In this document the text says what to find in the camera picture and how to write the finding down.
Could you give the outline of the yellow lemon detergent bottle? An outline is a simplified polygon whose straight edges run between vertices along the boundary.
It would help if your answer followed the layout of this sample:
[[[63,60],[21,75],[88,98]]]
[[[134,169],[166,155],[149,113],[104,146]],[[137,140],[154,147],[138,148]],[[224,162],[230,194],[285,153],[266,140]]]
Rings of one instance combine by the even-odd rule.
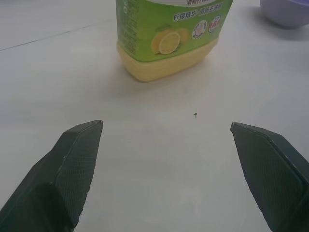
[[[116,0],[117,50],[150,82],[201,62],[217,45],[233,0]]]

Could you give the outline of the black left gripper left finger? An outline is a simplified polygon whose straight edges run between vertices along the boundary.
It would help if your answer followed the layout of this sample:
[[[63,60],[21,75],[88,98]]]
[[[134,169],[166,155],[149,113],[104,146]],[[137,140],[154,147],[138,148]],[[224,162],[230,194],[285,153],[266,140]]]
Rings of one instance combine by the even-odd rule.
[[[0,232],[74,232],[90,190],[102,120],[62,133],[0,210]]]

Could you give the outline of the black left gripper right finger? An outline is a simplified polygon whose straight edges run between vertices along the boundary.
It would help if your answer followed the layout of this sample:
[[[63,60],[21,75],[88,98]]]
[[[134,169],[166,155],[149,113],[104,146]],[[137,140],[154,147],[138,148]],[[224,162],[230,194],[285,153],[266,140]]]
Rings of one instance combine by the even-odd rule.
[[[231,124],[242,171],[272,232],[309,232],[309,162],[280,134]]]

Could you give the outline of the light purple bowl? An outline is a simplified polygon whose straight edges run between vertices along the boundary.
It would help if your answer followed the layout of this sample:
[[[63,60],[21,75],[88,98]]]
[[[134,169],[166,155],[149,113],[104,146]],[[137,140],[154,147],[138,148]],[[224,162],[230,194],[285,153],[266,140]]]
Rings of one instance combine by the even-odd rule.
[[[260,0],[260,8],[265,18],[279,26],[309,25],[309,0]]]

